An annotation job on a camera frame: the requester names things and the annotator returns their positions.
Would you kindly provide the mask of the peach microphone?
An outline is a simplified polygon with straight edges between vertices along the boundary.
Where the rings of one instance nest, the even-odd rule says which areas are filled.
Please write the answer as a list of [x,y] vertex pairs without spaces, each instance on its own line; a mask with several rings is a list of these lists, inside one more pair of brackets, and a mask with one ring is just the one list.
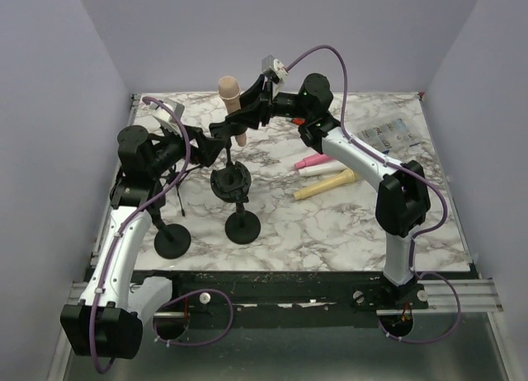
[[[238,81],[233,76],[223,76],[218,81],[218,94],[224,102],[228,114],[241,109],[240,106],[240,86]],[[232,125],[232,132],[239,147],[244,147],[247,144],[246,128],[240,124]]]

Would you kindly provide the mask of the tall black round-base stand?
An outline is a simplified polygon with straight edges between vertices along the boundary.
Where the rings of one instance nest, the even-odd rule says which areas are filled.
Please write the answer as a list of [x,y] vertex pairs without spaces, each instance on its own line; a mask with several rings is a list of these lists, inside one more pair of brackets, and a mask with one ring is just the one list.
[[211,135],[221,139],[226,152],[226,163],[222,169],[215,169],[210,174],[210,185],[213,193],[226,203],[243,204],[248,202],[248,193],[252,183],[249,170],[231,157],[232,137],[245,134],[247,128],[226,121],[211,123]]

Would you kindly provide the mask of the black shock-mount round-base stand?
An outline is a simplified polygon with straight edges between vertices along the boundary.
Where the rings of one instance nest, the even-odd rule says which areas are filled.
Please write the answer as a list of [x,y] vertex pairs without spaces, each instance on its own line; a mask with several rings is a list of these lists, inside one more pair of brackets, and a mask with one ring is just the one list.
[[226,220],[224,230],[228,239],[238,245],[254,242],[261,232],[259,218],[244,208],[251,184],[251,174],[240,162],[228,162],[224,168],[213,170],[210,175],[214,195],[236,205],[235,211]]

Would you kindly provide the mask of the pink microphone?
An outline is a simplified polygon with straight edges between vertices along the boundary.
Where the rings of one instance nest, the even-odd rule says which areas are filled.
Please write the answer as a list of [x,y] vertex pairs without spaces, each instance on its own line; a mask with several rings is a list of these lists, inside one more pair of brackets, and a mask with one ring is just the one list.
[[332,161],[332,158],[330,158],[327,155],[324,154],[314,154],[311,156],[308,156],[306,158],[303,158],[302,160],[296,162],[294,164],[295,170],[300,170],[306,167],[315,166],[321,163]]

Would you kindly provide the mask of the white grey-headed microphone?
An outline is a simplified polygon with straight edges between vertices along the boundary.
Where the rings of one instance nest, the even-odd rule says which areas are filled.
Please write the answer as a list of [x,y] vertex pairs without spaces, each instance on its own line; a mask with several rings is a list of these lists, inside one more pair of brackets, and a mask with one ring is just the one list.
[[334,172],[342,172],[347,169],[347,166],[339,161],[326,162],[311,167],[305,167],[298,170],[300,176],[319,176],[332,174]]

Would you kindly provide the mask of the black clip round-base stand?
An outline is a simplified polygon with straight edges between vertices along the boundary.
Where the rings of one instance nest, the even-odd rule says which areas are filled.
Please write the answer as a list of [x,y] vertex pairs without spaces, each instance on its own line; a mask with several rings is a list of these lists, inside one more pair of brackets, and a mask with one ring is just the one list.
[[153,225],[158,230],[153,244],[156,253],[168,260],[185,255],[191,245],[191,234],[188,229],[177,223],[165,224],[159,205],[150,205],[148,212]]

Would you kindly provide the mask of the beige microphone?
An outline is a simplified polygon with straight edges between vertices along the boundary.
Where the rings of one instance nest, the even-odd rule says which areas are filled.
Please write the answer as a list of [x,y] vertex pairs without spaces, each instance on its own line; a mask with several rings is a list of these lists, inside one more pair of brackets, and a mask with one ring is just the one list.
[[304,200],[314,195],[330,191],[339,186],[354,183],[356,180],[356,174],[352,170],[346,169],[335,176],[329,177],[323,181],[314,183],[311,186],[307,186],[303,189],[297,190],[294,193],[294,198],[295,200]]

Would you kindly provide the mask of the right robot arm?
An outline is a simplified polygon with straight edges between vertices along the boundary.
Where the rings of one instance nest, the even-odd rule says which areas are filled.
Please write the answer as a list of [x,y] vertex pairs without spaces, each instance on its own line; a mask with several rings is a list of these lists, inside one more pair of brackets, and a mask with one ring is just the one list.
[[375,217],[386,233],[383,275],[388,281],[380,286],[379,297],[389,308],[400,307],[409,299],[406,284],[413,278],[411,236],[431,208],[422,166],[416,161],[398,161],[353,136],[345,136],[329,111],[333,94],[322,74],[309,74],[296,93],[276,92],[274,85],[260,75],[241,92],[235,78],[222,77],[218,91],[228,111],[227,122],[258,129],[272,117],[300,118],[299,136],[306,146],[341,162],[375,189]]

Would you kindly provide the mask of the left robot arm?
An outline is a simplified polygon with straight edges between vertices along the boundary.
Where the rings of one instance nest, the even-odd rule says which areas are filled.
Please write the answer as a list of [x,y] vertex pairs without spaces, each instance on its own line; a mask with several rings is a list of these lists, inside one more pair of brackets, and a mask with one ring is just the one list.
[[180,225],[166,225],[160,209],[165,205],[164,173],[179,174],[177,162],[208,167],[224,144],[197,127],[187,126],[180,135],[164,129],[150,134],[131,125],[117,136],[120,168],[112,187],[109,226],[102,240],[97,266],[76,304],[66,304],[60,323],[76,355],[89,356],[98,370],[101,359],[132,359],[141,345],[145,323],[162,308],[177,309],[182,289],[165,277],[149,277],[132,290],[132,276],[146,232],[156,226],[162,243],[188,249],[189,232]]

